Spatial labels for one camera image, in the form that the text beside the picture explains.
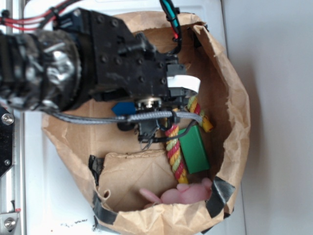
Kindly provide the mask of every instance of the cable tie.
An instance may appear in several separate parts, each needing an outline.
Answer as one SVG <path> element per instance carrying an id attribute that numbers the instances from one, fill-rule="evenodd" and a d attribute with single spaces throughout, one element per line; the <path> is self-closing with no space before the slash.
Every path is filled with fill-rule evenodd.
<path id="1" fill-rule="evenodd" d="M 49 8 L 49 10 L 54 14 L 56 20 L 58 20 L 60 17 L 60 15 L 59 15 L 60 11 L 57 8 L 55 8 L 54 6 Z"/>
<path id="2" fill-rule="evenodd" d="M 9 16 L 10 16 L 9 10 L 1 11 L 1 21 L 0 21 L 0 24 L 5 25 L 5 19 L 9 18 Z"/>

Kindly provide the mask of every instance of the pink rubber toy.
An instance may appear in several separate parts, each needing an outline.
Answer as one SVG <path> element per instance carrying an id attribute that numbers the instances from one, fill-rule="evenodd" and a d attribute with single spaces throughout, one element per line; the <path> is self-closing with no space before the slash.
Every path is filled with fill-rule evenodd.
<path id="1" fill-rule="evenodd" d="M 146 198 L 148 201 L 152 202 L 152 204 L 148 204 L 145 206 L 149 207 L 153 204 L 173 204 L 173 203 L 181 203 L 181 204 L 192 204 L 203 200 L 208 200 L 211 197 L 212 191 L 212 181 L 208 178 L 202 179 L 201 184 L 178 184 L 177 188 L 172 188 L 165 191 L 161 198 L 158 198 L 153 192 L 141 188 L 139 190 L 140 194 Z"/>

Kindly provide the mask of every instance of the green box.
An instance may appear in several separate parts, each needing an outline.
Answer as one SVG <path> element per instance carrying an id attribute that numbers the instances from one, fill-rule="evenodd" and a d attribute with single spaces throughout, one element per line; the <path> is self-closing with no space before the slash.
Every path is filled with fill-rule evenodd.
<path id="1" fill-rule="evenodd" d="M 179 138 L 179 141 L 190 174 L 210 169 L 210 163 L 197 125 L 191 127 L 188 134 Z"/>

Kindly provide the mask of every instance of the black tape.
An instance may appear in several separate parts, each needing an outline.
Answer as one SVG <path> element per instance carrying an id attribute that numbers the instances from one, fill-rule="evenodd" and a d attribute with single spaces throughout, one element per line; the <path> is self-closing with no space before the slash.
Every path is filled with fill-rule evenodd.
<path id="1" fill-rule="evenodd" d="M 212 184 L 212 196 L 206 202 L 206 208 L 212 218 L 221 213 L 234 191 L 234 186 L 219 177 L 215 177 Z"/>
<path id="2" fill-rule="evenodd" d="M 228 213 L 224 213 L 224 219 L 227 219 L 228 217 L 230 217 L 230 214 Z M 202 231 L 201 233 L 202 234 L 206 234 L 208 231 L 210 231 L 213 227 L 209 228 L 209 229 L 206 229 L 204 231 Z"/>
<path id="3" fill-rule="evenodd" d="M 101 206 L 101 200 L 98 198 L 96 192 L 94 192 L 93 195 L 93 204 L 93 212 L 96 215 L 97 219 L 102 221 L 103 223 L 113 225 L 117 218 L 117 213 L 104 209 Z"/>
<path id="4" fill-rule="evenodd" d="M 99 176 L 103 170 L 103 162 L 104 158 L 97 158 L 94 155 L 90 155 L 89 157 L 89 170 L 92 172 L 94 176 L 94 180 L 96 182 L 96 186 L 99 186 Z"/>

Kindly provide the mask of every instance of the brown paper bag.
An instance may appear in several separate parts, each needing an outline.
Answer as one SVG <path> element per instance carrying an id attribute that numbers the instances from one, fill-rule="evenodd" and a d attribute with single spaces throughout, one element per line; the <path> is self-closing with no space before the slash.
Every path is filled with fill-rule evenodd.
<path id="1" fill-rule="evenodd" d="M 132 32 L 143 31 L 160 52 L 175 47 L 164 13 L 135 12 L 118 17 Z M 161 204 L 141 210 L 146 201 L 138 194 L 139 188 L 151 186 L 160 195 L 176 185 L 163 144 L 152 144 L 149 151 L 141 153 L 134 132 L 120 132 L 114 124 L 81 126 L 50 116 L 43 120 L 45 133 L 99 222 L 122 234 L 192 235 L 211 228 L 225 214 L 233 212 L 246 165 L 250 132 L 247 93 L 223 53 L 224 48 L 204 23 L 193 14 L 180 14 L 179 20 L 183 31 L 180 63 L 185 64 L 189 75 L 201 80 L 199 103 L 215 127 L 211 133 L 201 133 L 212 165 L 205 173 L 213 180 L 209 201 L 192 205 Z M 113 105 L 89 101 L 71 113 L 111 117 Z M 98 187 L 88 167 L 90 155 L 106 157 Z"/>

